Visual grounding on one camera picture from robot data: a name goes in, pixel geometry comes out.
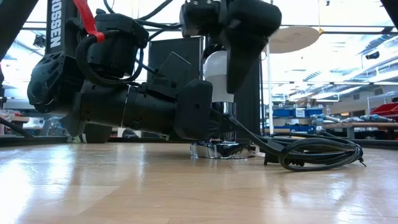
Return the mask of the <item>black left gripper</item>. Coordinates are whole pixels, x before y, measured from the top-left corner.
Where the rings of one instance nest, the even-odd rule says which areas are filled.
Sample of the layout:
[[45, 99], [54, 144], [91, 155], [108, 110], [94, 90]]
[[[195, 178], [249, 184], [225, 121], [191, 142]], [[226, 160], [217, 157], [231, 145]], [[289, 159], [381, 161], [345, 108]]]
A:
[[126, 127], [183, 139], [203, 140], [237, 130], [226, 114], [212, 108], [213, 86], [193, 80], [181, 91], [167, 78], [133, 84], [126, 98]]

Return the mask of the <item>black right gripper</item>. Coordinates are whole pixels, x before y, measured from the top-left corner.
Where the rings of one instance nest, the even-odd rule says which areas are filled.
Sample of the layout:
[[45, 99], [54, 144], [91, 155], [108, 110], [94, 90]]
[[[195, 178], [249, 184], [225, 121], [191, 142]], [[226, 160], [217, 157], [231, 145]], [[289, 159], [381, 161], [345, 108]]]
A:
[[239, 90], [282, 22], [280, 9], [262, 0], [185, 0], [179, 15], [183, 37], [218, 37], [227, 51], [227, 92]]

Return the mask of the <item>white lightbulb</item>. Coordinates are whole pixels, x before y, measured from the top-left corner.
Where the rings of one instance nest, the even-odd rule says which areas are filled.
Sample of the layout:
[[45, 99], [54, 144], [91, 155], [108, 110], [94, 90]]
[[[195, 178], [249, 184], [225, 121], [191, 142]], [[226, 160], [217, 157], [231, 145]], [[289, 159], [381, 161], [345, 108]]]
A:
[[212, 53], [203, 65], [203, 76], [213, 86], [213, 102], [233, 102], [234, 95], [227, 92], [227, 51]]

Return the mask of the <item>chrome lamp base with socket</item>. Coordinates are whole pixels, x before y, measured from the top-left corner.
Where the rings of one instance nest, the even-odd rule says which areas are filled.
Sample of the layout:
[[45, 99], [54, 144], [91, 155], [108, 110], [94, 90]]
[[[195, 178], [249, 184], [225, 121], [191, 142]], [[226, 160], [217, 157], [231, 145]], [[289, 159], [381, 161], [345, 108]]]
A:
[[191, 142], [192, 157], [207, 159], [248, 159], [253, 157], [248, 139], [237, 140], [237, 128], [228, 123], [225, 115], [236, 117], [236, 103], [214, 102], [211, 104], [209, 128], [205, 139]]

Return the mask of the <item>round tan disc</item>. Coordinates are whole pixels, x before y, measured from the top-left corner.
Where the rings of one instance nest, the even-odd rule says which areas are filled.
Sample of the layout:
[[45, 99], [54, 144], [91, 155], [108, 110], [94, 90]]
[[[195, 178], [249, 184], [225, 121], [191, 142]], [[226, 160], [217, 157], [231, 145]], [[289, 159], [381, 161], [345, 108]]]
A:
[[291, 53], [309, 47], [319, 37], [319, 31], [309, 26], [281, 28], [269, 37], [268, 49], [271, 54]]

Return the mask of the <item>long blue storage bin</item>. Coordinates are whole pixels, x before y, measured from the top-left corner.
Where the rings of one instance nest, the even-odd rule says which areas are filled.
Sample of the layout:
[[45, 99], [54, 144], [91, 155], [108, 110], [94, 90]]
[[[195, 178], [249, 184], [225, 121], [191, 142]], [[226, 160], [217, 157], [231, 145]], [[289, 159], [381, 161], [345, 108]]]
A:
[[305, 125], [285, 125], [285, 126], [274, 126], [274, 132], [309, 132], [316, 130], [314, 126], [305, 126]]

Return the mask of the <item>wooden workbench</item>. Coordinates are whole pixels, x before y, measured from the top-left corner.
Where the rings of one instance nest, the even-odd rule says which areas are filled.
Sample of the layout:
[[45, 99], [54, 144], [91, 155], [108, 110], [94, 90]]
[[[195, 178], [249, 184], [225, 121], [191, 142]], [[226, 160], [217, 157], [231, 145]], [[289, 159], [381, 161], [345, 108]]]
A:
[[323, 129], [335, 129], [335, 128], [346, 128], [347, 138], [354, 139], [355, 128], [382, 128], [388, 130], [389, 138], [395, 139], [395, 130], [398, 130], [398, 123], [366, 123], [366, 122], [354, 122], [354, 123], [334, 123], [324, 124]]

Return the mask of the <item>red storage bin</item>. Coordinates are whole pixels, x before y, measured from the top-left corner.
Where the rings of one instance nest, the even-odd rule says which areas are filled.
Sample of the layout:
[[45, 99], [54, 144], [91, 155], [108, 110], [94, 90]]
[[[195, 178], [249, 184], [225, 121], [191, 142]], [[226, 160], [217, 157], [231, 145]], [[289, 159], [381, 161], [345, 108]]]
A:
[[391, 119], [398, 119], [398, 103], [388, 103], [379, 106], [371, 111], [371, 114], [377, 114]]

